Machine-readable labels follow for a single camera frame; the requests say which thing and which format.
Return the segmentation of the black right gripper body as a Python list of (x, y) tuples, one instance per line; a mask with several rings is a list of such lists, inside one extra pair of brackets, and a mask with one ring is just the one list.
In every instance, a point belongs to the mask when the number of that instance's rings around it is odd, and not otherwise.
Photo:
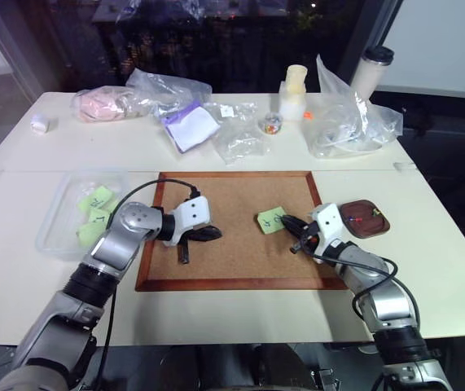
[(302, 226), (300, 234), (300, 246), (302, 248), (316, 248), (320, 243), (320, 229), (316, 222)]

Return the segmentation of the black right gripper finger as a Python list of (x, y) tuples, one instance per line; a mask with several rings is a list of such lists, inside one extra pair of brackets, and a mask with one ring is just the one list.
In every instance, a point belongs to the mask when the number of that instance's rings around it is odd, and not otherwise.
[(294, 217), (292, 215), (285, 214), (280, 218), (284, 228), (292, 235), (303, 235), (306, 228), (306, 222)]
[(310, 240), (310, 237), (308, 234), (304, 233), (302, 234), (296, 243), (294, 243), (290, 247), (290, 251), (292, 254), (297, 254), (298, 252), (303, 252), (305, 254), (311, 254), (312, 251), (309, 248), (308, 242)]

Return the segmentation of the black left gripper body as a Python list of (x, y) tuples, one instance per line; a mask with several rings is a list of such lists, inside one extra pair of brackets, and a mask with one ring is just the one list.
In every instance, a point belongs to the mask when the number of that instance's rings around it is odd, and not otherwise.
[(187, 246), (189, 241), (200, 241), (200, 229), (190, 229), (182, 233), (178, 246)]

